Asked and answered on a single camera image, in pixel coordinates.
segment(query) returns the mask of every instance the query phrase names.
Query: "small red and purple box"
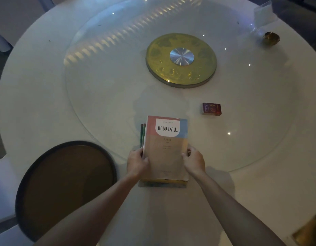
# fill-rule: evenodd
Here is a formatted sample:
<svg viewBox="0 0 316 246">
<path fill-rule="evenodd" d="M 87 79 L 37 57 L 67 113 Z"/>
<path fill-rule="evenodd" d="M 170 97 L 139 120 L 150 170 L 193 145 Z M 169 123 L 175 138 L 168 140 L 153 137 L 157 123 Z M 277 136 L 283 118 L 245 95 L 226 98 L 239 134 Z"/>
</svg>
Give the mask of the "small red and purple box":
<svg viewBox="0 0 316 246">
<path fill-rule="evenodd" d="M 220 116 L 221 115 L 221 105 L 220 104 L 202 103 L 202 108 L 203 108 L 204 115 L 213 115 L 213 116 Z"/>
</svg>

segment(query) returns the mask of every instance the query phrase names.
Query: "textbook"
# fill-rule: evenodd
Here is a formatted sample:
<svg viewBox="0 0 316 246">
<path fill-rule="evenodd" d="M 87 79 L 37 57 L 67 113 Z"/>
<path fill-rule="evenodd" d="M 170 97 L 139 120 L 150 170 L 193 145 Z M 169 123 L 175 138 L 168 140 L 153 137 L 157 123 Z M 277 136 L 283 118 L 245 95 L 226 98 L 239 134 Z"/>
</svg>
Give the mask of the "textbook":
<svg viewBox="0 0 316 246">
<path fill-rule="evenodd" d="M 141 181 L 186 184 L 181 153 L 187 153 L 187 120 L 148 116 L 143 128 L 143 158 L 149 157 L 150 171 Z"/>
</svg>

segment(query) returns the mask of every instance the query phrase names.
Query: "round table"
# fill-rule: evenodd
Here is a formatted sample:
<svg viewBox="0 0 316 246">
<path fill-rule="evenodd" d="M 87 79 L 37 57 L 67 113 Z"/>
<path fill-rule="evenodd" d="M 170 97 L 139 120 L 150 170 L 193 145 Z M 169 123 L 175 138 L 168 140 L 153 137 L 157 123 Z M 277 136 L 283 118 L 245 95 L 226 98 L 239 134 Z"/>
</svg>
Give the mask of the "round table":
<svg viewBox="0 0 316 246">
<path fill-rule="evenodd" d="M 0 82 L 0 132 L 19 180 L 42 153 L 71 140 L 107 149 L 121 177 L 147 115 L 187 118 L 208 174 L 282 239 L 290 235 L 316 213 L 316 53 L 281 20 L 264 28 L 281 41 L 259 45 L 255 7 L 68 0 L 44 14 L 16 44 Z M 209 82 L 172 88 L 146 69 L 149 43 L 172 32 L 215 51 Z M 203 102 L 221 103 L 222 115 L 200 114 Z M 193 179 L 186 189 L 134 187 L 102 242 L 230 245 Z"/>
</svg>

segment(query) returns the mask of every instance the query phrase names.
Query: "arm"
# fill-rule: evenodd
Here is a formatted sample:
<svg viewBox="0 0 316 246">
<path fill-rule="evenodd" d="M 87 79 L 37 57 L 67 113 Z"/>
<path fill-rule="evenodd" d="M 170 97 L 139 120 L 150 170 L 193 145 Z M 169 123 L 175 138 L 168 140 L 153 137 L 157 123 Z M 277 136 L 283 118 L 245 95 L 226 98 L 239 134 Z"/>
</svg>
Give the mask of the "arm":
<svg viewBox="0 0 316 246">
<path fill-rule="evenodd" d="M 261 220 L 227 194 L 205 172 L 202 154 L 189 147 L 191 154 L 182 154 L 189 174 L 198 182 L 207 201 L 233 246 L 285 246 Z"/>
<path fill-rule="evenodd" d="M 132 187 L 149 167 L 149 159 L 142 160 L 141 158 L 142 151 L 143 148 L 140 148 L 129 153 L 125 177 L 107 191 L 62 219 L 34 245 L 95 246 Z"/>
</svg>

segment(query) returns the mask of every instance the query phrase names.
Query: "metallic center cap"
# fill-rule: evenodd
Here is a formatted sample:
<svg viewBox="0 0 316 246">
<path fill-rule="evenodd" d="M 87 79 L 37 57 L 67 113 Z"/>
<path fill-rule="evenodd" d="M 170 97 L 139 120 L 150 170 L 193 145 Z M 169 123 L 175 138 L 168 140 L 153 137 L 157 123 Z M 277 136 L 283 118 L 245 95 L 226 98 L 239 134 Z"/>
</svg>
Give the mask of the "metallic center cap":
<svg viewBox="0 0 316 246">
<path fill-rule="evenodd" d="M 178 47 L 170 51 L 170 60 L 173 61 L 178 66 L 187 66 L 191 64 L 194 60 L 193 53 L 183 47 Z"/>
</svg>

